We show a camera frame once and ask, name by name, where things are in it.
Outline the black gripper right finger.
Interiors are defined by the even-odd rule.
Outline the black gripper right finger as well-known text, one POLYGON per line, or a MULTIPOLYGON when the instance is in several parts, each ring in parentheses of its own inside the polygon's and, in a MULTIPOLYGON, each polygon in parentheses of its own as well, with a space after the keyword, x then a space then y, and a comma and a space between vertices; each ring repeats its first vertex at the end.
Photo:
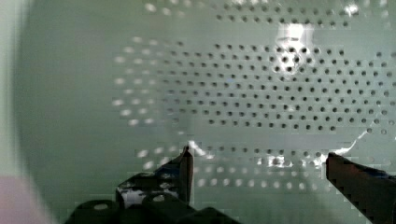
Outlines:
POLYGON ((395 224, 395 176, 329 153, 326 178, 373 224, 395 224))

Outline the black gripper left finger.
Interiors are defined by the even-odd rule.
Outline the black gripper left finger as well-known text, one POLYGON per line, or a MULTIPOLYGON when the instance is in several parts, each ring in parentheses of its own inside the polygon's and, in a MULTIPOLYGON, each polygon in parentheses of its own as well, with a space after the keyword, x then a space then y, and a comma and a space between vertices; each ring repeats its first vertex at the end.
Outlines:
POLYGON ((170 194, 184 203, 191 198, 193 155, 189 146, 151 173, 139 173, 116 187, 116 201, 121 208, 141 204, 150 194, 170 194))

